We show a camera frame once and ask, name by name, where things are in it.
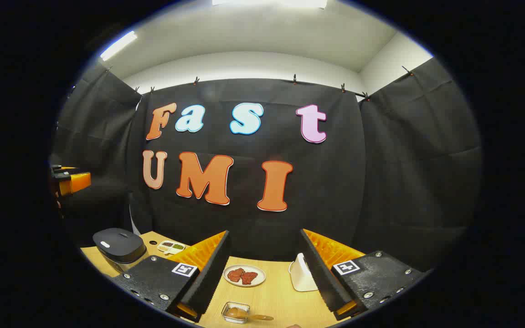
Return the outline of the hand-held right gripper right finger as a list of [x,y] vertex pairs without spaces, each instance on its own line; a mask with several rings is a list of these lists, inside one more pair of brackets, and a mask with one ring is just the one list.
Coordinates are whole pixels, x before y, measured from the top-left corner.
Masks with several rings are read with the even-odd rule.
[[427,274],[384,251],[363,253],[308,229],[299,235],[305,264],[337,320],[383,307]]

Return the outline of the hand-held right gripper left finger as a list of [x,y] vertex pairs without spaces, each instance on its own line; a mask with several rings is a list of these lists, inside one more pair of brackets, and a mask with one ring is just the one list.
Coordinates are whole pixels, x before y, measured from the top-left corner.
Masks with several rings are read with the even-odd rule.
[[212,301],[230,252],[231,233],[223,231],[167,259],[150,256],[111,280],[160,313],[198,322]]

